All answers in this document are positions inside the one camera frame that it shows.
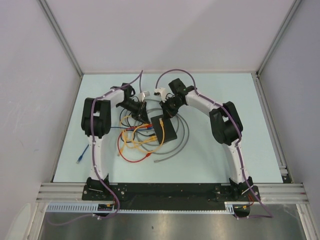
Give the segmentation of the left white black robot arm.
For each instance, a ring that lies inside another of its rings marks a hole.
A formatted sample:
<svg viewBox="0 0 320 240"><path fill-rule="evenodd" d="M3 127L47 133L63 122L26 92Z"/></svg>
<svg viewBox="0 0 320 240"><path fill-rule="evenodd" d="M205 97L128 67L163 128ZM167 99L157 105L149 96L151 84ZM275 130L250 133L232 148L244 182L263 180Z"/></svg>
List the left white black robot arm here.
<svg viewBox="0 0 320 240"><path fill-rule="evenodd" d="M87 97L84 100L81 129L88 137L91 150L91 170L86 181L86 190L100 200L105 200L110 196L109 172L104 169L102 145L112 126L111 110L114 107L122 107L131 112L131 117L143 124L149 124L147 115L147 103L141 100L133 100L134 88L123 83L121 86L113 86L109 92L101 97Z"/></svg>

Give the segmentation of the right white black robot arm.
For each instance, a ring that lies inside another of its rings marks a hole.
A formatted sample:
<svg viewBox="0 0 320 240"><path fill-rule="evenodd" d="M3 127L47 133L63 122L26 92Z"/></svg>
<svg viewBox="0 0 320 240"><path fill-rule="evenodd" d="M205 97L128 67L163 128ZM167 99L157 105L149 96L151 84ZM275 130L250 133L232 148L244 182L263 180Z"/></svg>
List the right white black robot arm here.
<svg viewBox="0 0 320 240"><path fill-rule="evenodd" d="M154 94L161 97L160 106L164 117L173 118L183 105L193 107L209 117L213 138L226 151L230 170L230 194L235 200L242 201L252 189L253 180L242 155L243 124L234 103L218 103L201 94L194 85L185 86L179 78L168 85L172 91L171 97L163 87L154 89Z"/></svg>

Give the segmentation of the black network switch box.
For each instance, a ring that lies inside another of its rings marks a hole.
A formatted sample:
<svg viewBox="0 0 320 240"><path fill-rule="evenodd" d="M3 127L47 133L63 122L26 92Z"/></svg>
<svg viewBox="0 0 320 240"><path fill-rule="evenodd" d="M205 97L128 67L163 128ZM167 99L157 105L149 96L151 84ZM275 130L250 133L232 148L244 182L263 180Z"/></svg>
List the black network switch box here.
<svg viewBox="0 0 320 240"><path fill-rule="evenodd" d="M152 117L151 123L159 144L165 144L178 138L171 120L164 119L163 115Z"/></svg>

